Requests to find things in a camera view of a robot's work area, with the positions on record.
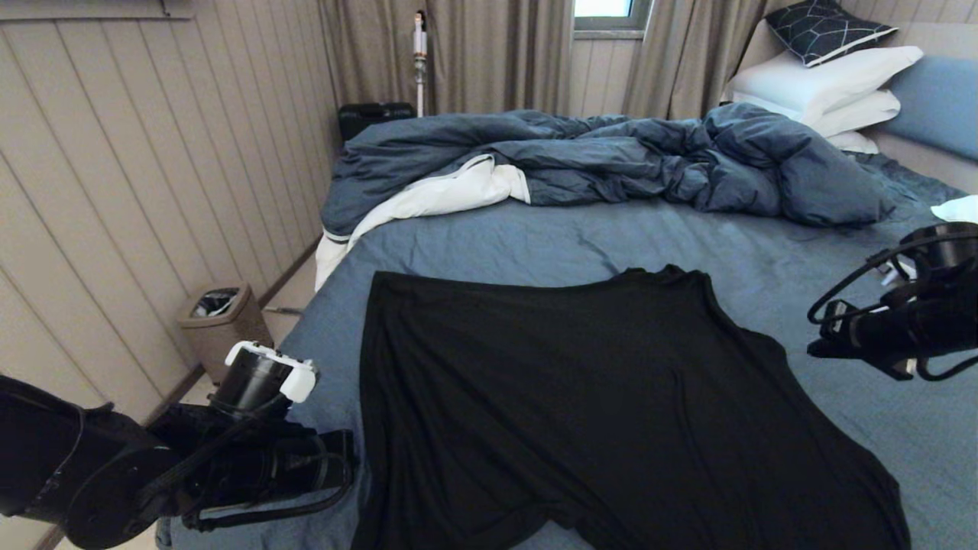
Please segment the black moon print T-shirt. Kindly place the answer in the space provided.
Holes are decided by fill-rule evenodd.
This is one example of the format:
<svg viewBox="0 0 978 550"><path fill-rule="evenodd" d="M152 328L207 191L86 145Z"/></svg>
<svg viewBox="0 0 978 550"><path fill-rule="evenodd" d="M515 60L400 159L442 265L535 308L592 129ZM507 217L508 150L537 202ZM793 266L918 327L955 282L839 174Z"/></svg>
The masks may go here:
<svg viewBox="0 0 978 550"><path fill-rule="evenodd" d="M776 340L668 265L541 288L378 272L351 550L909 550L900 487Z"/></svg>

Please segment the white cloth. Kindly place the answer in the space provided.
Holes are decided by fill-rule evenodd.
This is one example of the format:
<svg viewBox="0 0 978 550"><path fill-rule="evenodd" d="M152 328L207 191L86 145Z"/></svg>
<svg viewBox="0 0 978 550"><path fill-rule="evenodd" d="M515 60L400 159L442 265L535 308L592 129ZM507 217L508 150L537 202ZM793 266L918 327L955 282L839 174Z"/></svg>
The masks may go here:
<svg viewBox="0 0 978 550"><path fill-rule="evenodd" d="M931 212L943 222L978 224L978 195L968 195L934 205Z"/></svg>

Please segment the brown trash bin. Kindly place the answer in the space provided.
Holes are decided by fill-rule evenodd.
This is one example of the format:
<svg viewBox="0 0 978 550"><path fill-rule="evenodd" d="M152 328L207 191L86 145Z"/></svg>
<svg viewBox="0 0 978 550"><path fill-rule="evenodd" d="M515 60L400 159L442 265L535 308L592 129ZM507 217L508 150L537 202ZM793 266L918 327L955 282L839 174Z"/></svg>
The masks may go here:
<svg viewBox="0 0 978 550"><path fill-rule="evenodd" d="M196 300L206 291L239 288L235 304L225 314L211 318L191 318ZM220 384L229 367L225 364L230 350L240 341L257 341L273 347L274 339L264 320L251 286L245 281L211 284L191 295L178 310L176 322L191 345L211 383Z"/></svg>

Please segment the black bin liner bag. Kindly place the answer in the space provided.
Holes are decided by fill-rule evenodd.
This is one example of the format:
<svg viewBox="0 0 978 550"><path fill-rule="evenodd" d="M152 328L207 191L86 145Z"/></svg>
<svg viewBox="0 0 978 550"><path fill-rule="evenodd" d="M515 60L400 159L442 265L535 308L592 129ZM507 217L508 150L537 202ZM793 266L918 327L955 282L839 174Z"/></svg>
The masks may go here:
<svg viewBox="0 0 978 550"><path fill-rule="evenodd" d="M239 288L219 288L204 292L191 309L191 318L211 318L225 314L235 304Z"/></svg>

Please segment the white pillow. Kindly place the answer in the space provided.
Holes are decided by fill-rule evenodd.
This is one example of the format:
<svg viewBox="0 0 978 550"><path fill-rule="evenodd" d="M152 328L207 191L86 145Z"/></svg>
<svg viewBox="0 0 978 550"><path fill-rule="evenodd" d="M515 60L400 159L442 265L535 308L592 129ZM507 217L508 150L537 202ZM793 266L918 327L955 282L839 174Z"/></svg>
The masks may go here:
<svg viewBox="0 0 978 550"><path fill-rule="evenodd" d="M831 145L843 152L854 154L879 154L877 143L873 139L863 135L856 130L849 130L835 135L827 136Z"/></svg>
<svg viewBox="0 0 978 550"><path fill-rule="evenodd" d="M914 46L871 48L806 67L786 51L738 73L721 100L761 105L793 121L810 122L870 96L924 56Z"/></svg>
<svg viewBox="0 0 978 550"><path fill-rule="evenodd" d="M760 107L768 109L770 112L784 115L793 121L810 126L811 129L814 129L814 131L825 138L831 138L832 136L849 131L869 128L884 121L891 121L901 111L900 101L889 90L874 91L853 103L839 105L839 107L829 109L824 114L818 114L814 111L809 111L804 114L804 112L786 107L786 105L779 105L765 99L737 92L733 92L727 98L727 101L760 105Z"/></svg>

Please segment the blue headboard cushion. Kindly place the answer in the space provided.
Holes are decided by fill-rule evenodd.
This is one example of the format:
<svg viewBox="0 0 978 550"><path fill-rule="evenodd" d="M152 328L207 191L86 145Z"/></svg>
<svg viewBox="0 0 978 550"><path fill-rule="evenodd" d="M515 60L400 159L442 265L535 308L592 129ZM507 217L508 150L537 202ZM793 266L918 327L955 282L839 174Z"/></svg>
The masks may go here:
<svg viewBox="0 0 978 550"><path fill-rule="evenodd" d="M929 56L896 74L900 114L884 132L978 161L978 60Z"/></svg>

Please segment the crumpled blue duvet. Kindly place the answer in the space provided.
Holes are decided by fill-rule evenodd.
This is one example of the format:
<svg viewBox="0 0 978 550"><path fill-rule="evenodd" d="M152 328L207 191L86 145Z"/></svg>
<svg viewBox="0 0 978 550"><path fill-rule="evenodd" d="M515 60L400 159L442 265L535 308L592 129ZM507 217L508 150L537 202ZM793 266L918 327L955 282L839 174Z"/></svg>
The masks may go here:
<svg viewBox="0 0 978 550"><path fill-rule="evenodd" d="M883 184L814 129L733 103L684 121L520 109L374 125L343 147L322 226L349 239L382 202L478 157L517 170L518 198L533 206L664 199L814 227L874 224L895 210Z"/></svg>

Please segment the blue bed sheet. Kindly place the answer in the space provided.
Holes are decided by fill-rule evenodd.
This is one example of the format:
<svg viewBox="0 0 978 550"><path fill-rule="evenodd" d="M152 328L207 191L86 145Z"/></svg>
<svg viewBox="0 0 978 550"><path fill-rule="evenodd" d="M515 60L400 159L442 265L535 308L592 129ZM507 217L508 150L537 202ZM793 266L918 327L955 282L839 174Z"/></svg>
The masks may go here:
<svg viewBox="0 0 978 550"><path fill-rule="evenodd" d="M964 191L883 154L855 154L867 188L893 212L860 228L782 216L699 212L661 199L536 208L508 199L371 230L305 304L283 351L311 359L321 382L290 420L363 436L359 363L378 271L518 286L577 286L629 268L673 264L708 274L737 326L771 335L813 403L865 447L900 488L912 550L978 550L978 365L944 382L899 382L858 360L807 351L816 299L870 255L937 224L934 206Z"/></svg>

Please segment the dark patterned pillow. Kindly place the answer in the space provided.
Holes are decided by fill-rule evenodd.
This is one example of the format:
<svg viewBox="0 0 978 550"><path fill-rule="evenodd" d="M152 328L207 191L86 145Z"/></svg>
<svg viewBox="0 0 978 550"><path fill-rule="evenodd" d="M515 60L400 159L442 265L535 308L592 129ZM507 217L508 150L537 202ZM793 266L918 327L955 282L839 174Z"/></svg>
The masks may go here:
<svg viewBox="0 0 978 550"><path fill-rule="evenodd" d="M802 0L764 17L769 30L804 67L877 47L899 29L863 20L835 0Z"/></svg>

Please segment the beige curtain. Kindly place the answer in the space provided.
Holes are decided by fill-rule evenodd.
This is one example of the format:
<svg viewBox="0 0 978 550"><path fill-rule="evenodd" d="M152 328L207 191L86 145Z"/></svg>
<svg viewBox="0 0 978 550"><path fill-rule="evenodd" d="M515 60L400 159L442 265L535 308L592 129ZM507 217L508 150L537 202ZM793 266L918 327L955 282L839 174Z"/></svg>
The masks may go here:
<svg viewBox="0 0 978 550"><path fill-rule="evenodd" d="M756 25L798 0L653 0L623 114L700 118L720 103Z"/></svg>
<svg viewBox="0 0 978 550"><path fill-rule="evenodd" d="M318 0L338 104L409 103L426 13L425 115L568 115L574 0Z"/></svg>

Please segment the white sheet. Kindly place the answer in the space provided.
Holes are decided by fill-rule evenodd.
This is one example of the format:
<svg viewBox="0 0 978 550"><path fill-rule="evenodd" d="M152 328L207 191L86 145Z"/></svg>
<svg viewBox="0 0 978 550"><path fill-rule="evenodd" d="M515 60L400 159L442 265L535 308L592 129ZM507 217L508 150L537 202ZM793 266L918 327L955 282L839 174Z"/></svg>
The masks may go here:
<svg viewBox="0 0 978 550"><path fill-rule="evenodd" d="M371 209L349 238L342 240L328 232L322 233L315 254L314 290L319 291L357 241L378 226L413 217L487 208L507 199L531 205L529 184L520 168L498 164L492 154L472 157L446 175L413 182Z"/></svg>

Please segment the black hard case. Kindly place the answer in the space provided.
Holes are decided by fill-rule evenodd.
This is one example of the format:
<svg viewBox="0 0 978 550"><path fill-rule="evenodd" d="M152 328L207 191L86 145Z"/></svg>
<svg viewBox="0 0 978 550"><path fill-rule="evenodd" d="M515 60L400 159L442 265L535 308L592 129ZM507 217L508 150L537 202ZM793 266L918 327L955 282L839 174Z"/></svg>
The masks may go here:
<svg viewBox="0 0 978 550"><path fill-rule="evenodd" d="M372 125L416 118L418 112L409 103L363 103L343 105L338 110L338 127L343 143Z"/></svg>

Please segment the grey framed window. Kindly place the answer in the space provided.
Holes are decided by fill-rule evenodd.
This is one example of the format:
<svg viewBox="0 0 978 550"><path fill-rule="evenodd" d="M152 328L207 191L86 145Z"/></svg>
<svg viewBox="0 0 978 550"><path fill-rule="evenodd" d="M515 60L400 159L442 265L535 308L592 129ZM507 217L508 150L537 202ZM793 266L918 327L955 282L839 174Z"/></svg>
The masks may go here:
<svg viewBox="0 0 978 550"><path fill-rule="evenodd" d="M574 0L574 31L644 31L653 3L654 0Z"/></svg>

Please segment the white stick vacuum cleaner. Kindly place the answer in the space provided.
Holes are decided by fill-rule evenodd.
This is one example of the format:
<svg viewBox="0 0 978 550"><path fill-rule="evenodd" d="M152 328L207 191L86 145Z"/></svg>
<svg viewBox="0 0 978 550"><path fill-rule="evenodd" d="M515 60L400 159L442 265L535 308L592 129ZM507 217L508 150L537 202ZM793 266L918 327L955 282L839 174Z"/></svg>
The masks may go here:
<svg viewBox="0 0 978 550"><path fill-rule="evenodd" d="M413 80L416 88L416 115L425 115L427 74L427 24L426 13L418 10L413 15Z"/></svg>

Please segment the beige upholstered bed frame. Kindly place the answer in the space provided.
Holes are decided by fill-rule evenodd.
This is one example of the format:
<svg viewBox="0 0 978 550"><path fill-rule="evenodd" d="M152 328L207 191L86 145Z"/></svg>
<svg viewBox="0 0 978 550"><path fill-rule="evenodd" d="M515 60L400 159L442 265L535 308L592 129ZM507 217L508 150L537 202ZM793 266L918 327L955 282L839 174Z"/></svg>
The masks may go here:
<svg viewBox="0 0 978 550"><path fill-rule="evenodd" d="M978 24L950 24L950 22L892 22L899 30L873 48L919 47L925 57L939 56L978 60ZM776 58L787 49L761 20L748 43L738 73L748 67ZM889 90L893 77L880 88ZM881 153L900 161L910 170L931 176L970 194L978 194L978 161L961 159L950 154L888 134L883 131L884 122L856 130L877 143Z"/></svg>

